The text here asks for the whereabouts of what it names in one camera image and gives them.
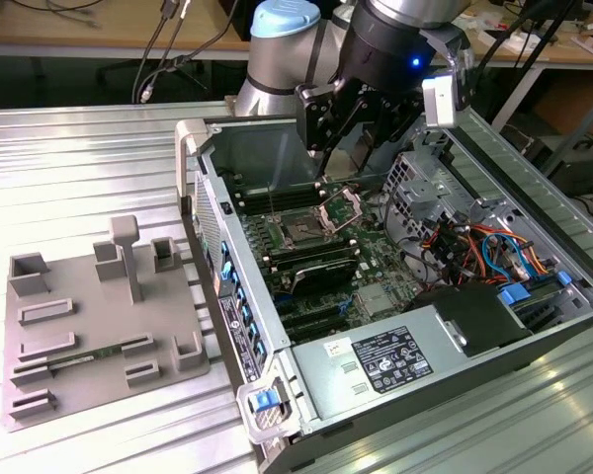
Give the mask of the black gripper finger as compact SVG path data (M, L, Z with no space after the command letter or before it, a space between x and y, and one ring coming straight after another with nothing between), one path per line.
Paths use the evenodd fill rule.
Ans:
M420 116L420 94L412 92L399 102L382 106L375 124L375 148L386 142L396 142Z
M362 81L335 81L318 87L296 87L296 130L317 163L317 178L324 174L340 140L366 120L370 106L364 95L365 86Z

